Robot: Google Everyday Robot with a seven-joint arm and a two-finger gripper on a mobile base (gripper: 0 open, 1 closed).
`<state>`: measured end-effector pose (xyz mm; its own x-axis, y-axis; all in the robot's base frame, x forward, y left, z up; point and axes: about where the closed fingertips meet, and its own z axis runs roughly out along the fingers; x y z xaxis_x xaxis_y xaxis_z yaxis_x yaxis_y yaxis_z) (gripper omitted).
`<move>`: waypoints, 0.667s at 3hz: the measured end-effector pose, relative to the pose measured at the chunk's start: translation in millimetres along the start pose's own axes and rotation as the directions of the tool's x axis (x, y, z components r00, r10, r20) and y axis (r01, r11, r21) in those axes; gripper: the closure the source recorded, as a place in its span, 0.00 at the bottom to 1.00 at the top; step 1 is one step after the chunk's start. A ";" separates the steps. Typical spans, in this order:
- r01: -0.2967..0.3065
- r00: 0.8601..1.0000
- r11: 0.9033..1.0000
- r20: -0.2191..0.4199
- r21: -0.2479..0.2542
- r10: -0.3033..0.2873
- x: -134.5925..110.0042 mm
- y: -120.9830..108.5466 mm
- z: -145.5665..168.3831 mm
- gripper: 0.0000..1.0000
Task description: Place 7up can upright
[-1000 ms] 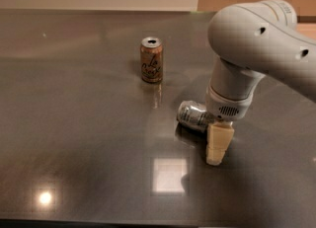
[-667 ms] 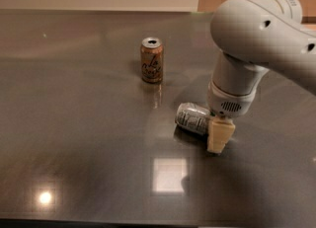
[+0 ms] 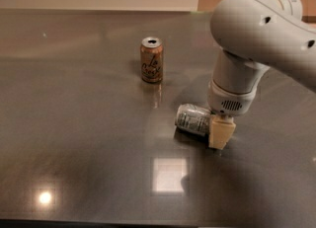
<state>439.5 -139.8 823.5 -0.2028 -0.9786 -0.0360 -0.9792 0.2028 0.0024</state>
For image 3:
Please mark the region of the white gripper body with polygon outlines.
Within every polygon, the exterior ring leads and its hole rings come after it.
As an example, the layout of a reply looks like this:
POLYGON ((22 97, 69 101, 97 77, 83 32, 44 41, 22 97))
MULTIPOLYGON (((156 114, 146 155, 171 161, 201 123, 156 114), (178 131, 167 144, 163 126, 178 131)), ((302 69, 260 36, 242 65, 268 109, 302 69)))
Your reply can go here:
POLYGON ((213 81, 208 83, 208 105, 216 114, 239 116, 245 114, 252 105, 257 90, 246 94, 234 94, 222 90, 213 81))

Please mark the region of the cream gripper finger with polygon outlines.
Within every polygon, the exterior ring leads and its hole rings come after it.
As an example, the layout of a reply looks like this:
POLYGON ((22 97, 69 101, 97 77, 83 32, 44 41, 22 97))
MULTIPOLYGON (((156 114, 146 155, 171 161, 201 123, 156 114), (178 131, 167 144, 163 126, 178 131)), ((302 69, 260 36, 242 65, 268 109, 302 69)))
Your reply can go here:
POLYGON ((223 150, 236 128, 234 118, 228 115, 214 114, 210 118, 208 146, 223 150))

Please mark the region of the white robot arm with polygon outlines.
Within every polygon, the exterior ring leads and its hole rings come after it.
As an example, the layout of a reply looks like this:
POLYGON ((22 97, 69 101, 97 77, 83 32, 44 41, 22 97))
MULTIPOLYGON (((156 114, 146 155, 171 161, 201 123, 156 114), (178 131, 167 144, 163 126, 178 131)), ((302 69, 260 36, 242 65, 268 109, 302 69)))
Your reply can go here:
POLYGON ((210 19, 220 52, 208 85, 209 146, 223 149, 271 68, 316 91, 316 31, 300 0, 221 0, 210 19))

